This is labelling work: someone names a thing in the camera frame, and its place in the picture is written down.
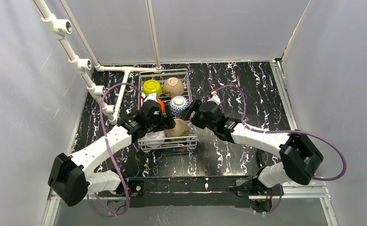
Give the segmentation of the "blue white patterned bowl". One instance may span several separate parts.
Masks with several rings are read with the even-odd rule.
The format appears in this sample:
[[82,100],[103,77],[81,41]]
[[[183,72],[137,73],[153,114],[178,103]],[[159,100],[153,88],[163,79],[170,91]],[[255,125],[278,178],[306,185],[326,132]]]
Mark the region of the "blue white patterned bowl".
[[184,96],[176,96],[169,100],[168,106],[174,117],[178,117],[179,113],[184,111],[190,105],[189,100]]

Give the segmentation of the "white ceramic bowl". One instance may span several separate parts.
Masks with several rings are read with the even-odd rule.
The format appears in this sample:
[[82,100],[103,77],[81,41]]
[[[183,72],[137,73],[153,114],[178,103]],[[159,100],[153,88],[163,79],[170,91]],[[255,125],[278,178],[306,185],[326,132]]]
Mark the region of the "white ceramic bowl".
[[161,99],[158,99],[157,102],[160,104],[161,112],[165,113],[165,105],[164,102]]
[[160,147],[166,140],[165,131],[149,132],[142,138],[142,143],[148,148]]

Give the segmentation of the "white striped bottom bowl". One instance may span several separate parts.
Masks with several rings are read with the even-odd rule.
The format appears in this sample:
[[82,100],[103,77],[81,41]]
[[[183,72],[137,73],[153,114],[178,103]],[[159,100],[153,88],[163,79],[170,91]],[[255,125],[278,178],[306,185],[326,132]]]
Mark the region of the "white striped bottom bowl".
[[182,119],[174,119],[176,125],[173,129],[166,130],[166,136],[172,141],[184,141],[189,136],[190,127],[188,123]]

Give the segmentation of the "yellow-green plastic bowl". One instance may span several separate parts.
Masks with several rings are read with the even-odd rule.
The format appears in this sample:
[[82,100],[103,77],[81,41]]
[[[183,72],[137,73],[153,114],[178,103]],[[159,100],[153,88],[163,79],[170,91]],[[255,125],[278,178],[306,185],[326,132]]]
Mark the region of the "yellow-green plastic bowl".
[[157,80],[147,80],[142,85],[142,92],[146,96],[152,93],[157,93],[158,96],[161,96],[163,93],[163,88]]

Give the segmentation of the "beige ceramic bowl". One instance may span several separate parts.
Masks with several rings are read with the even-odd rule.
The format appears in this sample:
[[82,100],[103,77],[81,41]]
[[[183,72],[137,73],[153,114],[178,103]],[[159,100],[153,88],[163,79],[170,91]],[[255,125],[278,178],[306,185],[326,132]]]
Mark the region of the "beige ceramic bowl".
[[176,97],[184,93],[183,82],[176,77],[168,78],[163,83],[163,92],[167,97]]

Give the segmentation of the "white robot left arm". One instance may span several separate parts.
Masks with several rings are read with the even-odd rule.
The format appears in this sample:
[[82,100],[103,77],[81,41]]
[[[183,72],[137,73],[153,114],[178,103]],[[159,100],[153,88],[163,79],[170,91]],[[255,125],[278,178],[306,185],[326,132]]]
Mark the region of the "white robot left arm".
[[48,178],[49,187],[71,207],[87,195],[127,188],[118,170],[96,173],[95,168],[147,133],[171,129],[175,126],[169,106],[161,109],[158,101],[146,100],[142,107],[121,118],[104,136],[70,155],[59,154],[53,162]]

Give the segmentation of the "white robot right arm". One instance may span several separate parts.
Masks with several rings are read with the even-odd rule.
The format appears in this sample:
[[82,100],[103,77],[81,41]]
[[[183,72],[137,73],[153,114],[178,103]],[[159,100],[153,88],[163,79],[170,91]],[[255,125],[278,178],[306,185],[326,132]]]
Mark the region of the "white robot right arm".
[[208,128],[222,141],[249,145],[281,160],[259,169],[248,183],[251,188],[267,189],[290,181],[308,185],[324,159],[306,134],[243,125],[239,119],[225,116],[214,101],[196,99],[179,116],[200,129]]

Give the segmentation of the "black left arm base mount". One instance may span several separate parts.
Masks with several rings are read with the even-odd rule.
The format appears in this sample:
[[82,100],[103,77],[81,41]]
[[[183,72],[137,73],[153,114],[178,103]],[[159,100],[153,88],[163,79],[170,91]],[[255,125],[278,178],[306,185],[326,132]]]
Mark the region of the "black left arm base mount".
[[[130,200],[132,198],[140,198],[144,195],[144,181],[142,180],[127,180],[127,191]],[[109,207],[114,212],[121,212],[126,209],[129,204],[127,204],[125,197],[125,190],[123,185],[119,185],[115,191],[110,192],[112,194],[112,199],[107,201],[107,207]]]

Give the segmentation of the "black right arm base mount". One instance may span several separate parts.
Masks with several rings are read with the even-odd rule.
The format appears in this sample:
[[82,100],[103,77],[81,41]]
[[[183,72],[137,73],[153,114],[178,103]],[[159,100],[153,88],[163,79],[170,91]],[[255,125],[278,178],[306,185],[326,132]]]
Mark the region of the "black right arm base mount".
[[273,189],[267,188],[255,179],[238,179],[227,188],[227,191],[239,197],[249,198],[250,208],[256,213],[272,210]]

